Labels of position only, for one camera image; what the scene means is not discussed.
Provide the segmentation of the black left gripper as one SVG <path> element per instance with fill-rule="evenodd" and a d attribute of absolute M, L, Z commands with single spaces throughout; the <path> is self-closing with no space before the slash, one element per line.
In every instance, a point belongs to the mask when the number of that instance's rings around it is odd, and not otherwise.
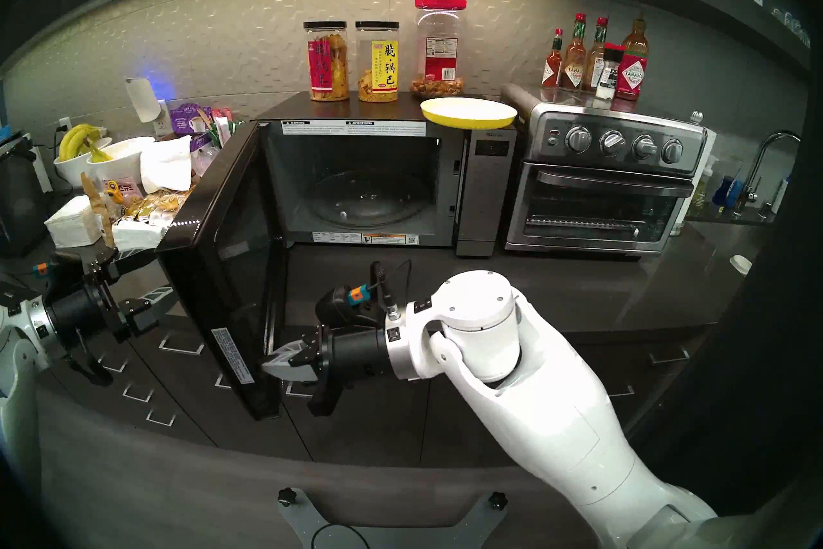
<path fill-rule="evenodd" d="M 156 260 L 156 249 L 110 249 L 90 262 L 90 281 L 83 274 L 52 273 L 44 293 L 44 308 L 59 343 L 80 343 L 106 332 L 118 342 L 132 337 L 130 329 L 153 329 L 175 306 L 175 290 L 160 286 L 138 298 L 122 301 L 122 311 L 110 286 Z"/>

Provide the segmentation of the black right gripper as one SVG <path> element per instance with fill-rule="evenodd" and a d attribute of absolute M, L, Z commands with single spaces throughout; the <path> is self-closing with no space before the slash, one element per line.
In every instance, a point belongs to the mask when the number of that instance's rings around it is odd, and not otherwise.
<path fill-rule="evenodd" d="M 307 341 L 298 339 L 277 348 L 261 370 L 287 383 L 314 383 L 309 410 L 320 417 L 333 414 L 344 389 L 387 374 L 391 362 L 384 329 L 322 326 Z"/>

